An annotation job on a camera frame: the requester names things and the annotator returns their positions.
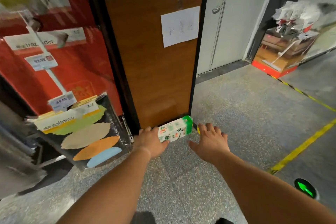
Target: price tag reading 59.90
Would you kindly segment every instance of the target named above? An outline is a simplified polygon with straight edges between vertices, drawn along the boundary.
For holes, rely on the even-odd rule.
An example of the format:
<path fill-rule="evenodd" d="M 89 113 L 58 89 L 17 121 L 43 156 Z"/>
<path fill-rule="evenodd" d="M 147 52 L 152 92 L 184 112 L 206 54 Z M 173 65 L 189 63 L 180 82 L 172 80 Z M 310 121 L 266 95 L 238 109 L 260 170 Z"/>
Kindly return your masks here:
<path fill-rule="evenodd" d="M 50 54 L 38 54 L 24 58 L 32 66 L 35 71 L 52 68 L 58 66 L 54 57 Z"/>
<path fill-rule="evenodd" d="M 48 104 L 55 112 L 66 111 L 67 107 L 76 103 L 77 100 L 72 91 L 65 93 L 64 95 L 48 100 Z"/>

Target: door threshold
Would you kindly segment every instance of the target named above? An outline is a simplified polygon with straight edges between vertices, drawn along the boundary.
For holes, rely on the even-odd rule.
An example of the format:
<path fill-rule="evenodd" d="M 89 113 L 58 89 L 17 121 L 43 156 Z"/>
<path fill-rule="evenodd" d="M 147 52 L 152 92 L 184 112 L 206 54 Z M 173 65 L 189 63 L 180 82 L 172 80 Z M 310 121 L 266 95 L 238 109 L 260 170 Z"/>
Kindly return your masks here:
<path fill-rule="evenodd" d="M 221 67 L 217 67 L 215 69 L 212 69 L 212 71 L 208 71 L 205 73 L 201 73 L 196 77 L 196 81 L 195 84 L 199 84 L 201 82 L 205 82 L 208 81 L 212 78 L 215 78 L 217 76 L 229 73 L 233 70 L 236 70 L 238 68 L 244 67 L 246 65 L 250 64 L 249 62 L 245 61 L 245 60 L 238 60 L 238 61 L 234 61 L 230 64 L 221 66 Z"/>

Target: person's left hand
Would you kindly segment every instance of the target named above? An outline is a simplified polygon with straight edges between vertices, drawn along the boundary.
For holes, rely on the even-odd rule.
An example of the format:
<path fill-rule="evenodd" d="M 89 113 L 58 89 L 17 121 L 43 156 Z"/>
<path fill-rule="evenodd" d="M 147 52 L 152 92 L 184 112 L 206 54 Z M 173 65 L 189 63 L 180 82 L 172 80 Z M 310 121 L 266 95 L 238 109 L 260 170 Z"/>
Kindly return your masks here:
<path fill-rule="evenodd" d="M 159 128 L 147 127 L 145 130 L 140 129 L 139 135 L 134 137 L 133 151 L 144 150 L 150 154 L 150 158 L 158 157 L 169 144 L 169 140 L 160 142 L 158 137 Z"/>

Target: green arrow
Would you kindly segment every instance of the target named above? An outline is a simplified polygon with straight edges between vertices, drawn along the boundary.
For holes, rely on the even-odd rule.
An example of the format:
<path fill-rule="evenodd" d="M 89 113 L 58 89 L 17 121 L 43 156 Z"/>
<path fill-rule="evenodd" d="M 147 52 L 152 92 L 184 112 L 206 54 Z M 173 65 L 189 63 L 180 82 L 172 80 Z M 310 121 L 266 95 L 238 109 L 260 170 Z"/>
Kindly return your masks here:
<path fill-rule="evenodd" d="M 298 182 L 297 184 L 299 185 L 300 189 L 302 189 L 303 191 L 307 192 L 309 195 L 311 195 L 311 196 L 313 197 L 313 193 L 311 193 L 311 192 L 307 189 L 307 186 L 306 186 L 306 185 L 304 185 L 304 184 L 301 183 L 301 182 Z"/>

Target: red box base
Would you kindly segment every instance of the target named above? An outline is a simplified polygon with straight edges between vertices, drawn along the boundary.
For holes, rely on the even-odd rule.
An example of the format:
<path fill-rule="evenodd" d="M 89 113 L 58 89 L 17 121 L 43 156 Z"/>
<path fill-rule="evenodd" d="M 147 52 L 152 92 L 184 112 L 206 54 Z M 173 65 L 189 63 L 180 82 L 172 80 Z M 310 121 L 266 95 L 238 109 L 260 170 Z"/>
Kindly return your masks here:
<path fill-rule="evenodd" d="M 257 62 L 256 60 L 253 60 L 252 61 L 252 66 L 258 68 L 259 70 L 275 77 L 275 78 L 279 78 L 281 76 L 284 76 L 285 74 L 288 74 L 290 72 L 293 72 L 298 66 L 295 66 L 295 67 L 291 67 L 290 69 L 287 69 L 283 72 L 278 72 L 276 70 L 274 70 L 273 68 L 269 67 L 268 65 L 265 65 L 265 64 L 261 64 L 259 62 Z"/>

